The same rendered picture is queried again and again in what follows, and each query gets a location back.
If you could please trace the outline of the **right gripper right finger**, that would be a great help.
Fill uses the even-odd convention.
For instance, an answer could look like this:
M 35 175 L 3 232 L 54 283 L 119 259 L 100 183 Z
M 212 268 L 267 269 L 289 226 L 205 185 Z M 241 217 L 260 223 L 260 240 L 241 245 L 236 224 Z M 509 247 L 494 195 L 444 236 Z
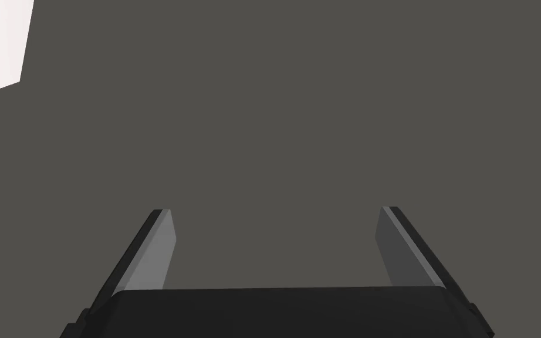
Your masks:
M 376 243 L 393 286 L 439 286 L 466 308 L 472 303 L 399 207 L 381 207 Z

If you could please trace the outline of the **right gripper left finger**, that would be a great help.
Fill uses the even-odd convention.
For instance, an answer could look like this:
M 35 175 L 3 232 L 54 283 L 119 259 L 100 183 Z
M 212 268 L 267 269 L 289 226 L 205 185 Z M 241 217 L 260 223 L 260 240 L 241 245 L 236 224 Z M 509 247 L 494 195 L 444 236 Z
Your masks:
M 176 241 L 171 211 L 152 211 L 107 277 L 89 313 L 94 314 L 120 291 L 162 289 Z

